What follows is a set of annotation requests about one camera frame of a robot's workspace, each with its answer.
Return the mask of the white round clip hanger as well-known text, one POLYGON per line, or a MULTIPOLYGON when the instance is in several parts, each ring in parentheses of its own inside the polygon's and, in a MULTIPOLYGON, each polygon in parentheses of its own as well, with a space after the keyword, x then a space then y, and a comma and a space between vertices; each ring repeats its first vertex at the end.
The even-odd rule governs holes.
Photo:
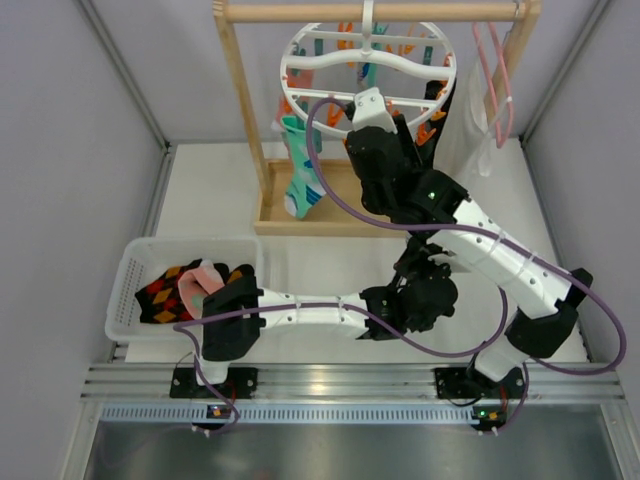
POLYGON ((333 98, 348 104, 354 96, 378 87, 388 112, 406 114, 409 131, 441 109, 457 79, 453 45, 434 23, 414 22, 402 32, 388 23, 373 20, 373 3, 366 1, 361 22, 308 23, 288 42, 279 67, 282 94, 295 116, 308 120, 310 109, 320 100, 333 98), (287 70, 312 70, 310 89, 287 86, 287 70), (425 98, 429 81, 444 81, 446 89, 434 100, 425 98), (309 98, 309 109, 296 100, 309 98))

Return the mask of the pink sock front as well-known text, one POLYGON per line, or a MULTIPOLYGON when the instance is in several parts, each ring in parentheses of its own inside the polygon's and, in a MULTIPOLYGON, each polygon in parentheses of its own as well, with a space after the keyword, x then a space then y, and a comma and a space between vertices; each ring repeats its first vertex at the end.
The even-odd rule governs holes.
POLYGON ((230 270, 226 264, 205 259, 181 276, 177 282, 178 292, 186 311, 193 319, 202 317, 205 298, 223 288, 229 275, 230 270))

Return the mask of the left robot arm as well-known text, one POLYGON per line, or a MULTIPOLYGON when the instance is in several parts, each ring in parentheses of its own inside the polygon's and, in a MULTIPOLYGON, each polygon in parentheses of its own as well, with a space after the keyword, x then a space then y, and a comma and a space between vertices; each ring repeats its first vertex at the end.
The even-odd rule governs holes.
POLYGON ((455 312, 451 268, 431 257, 442 251, 412 238, 391 282, 335 297, 296 296, 260 288, 253 275, 231 281, 204 300, 200 383, 226 381, 232 362, 247 355, 265 330, 298 328, 352 340, 383 341, 425 332, 455 312))

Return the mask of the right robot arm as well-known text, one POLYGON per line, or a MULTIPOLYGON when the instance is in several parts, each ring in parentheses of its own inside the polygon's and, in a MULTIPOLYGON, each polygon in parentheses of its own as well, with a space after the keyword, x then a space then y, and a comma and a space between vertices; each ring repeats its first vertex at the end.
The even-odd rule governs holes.
POLYGON ((494 386, 530 358, 548 359, 573 330, 592 275, 559 270, 528 253, 501 231, 468 191, 434 168, 414 145, 402 116, 394 130, 366 126, 346 137, 346 152, 362 188, 361 202, 410 234, 394 266, 393 280, 361 292, 370 320, 369 338, 392 330, 422 332, 454 313, 457 263, 492 281, 517 303, 512 320, 495 340, 471 355, 475 388, 494 386))

